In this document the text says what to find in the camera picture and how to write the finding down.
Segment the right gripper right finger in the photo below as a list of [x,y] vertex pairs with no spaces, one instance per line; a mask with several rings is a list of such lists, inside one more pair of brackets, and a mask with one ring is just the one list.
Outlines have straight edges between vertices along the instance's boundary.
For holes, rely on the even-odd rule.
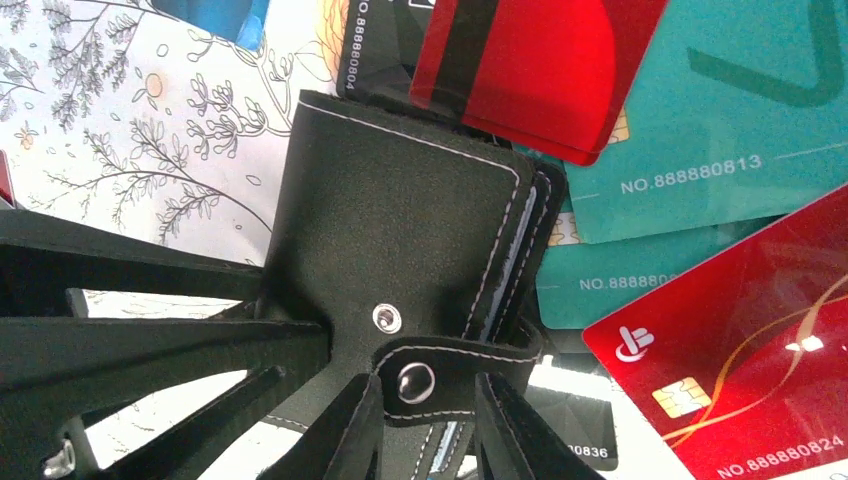
[[475,453],[485,480],[591,480],[573,453],[503,376],[475,376]]

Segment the black card holder wallet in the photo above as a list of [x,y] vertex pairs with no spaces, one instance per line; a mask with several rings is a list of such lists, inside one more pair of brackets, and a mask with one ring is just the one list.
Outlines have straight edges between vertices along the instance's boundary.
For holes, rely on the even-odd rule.
[[273,417],[307,427],[353,376],[374,372],[383,477],[455,478],[476,373],[524,389],[540,355],[521,305],[565,193],[550,163],[302,91],[257,312],[321,323],[330,361]]

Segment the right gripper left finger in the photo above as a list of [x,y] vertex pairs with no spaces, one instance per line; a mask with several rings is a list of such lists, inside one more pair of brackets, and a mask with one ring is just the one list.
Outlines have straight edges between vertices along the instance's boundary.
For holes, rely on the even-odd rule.
[[328,405],[296,444],[260,479],[379,479],[383,395],[374,374],[359,374]]

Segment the black logo card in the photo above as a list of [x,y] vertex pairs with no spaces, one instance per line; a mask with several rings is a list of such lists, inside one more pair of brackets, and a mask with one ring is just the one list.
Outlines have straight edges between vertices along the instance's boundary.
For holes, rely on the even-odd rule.
[[372,105],[409,105],[434,7],[430,0],[351,1],[345,10],[337,94]]

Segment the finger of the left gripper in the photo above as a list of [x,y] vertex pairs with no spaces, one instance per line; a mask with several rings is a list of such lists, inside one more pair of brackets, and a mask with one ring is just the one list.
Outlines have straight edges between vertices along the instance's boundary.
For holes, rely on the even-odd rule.
[[311,322],[7,317],[1,322],[1,475],[39,479],[68,424],[197,379],[245,379],[104,479],[195,479],[319,373],[329,335]]
[[1,212],[1,277],[20,295],[69,288],[249,300],[262,269],[26,210]]

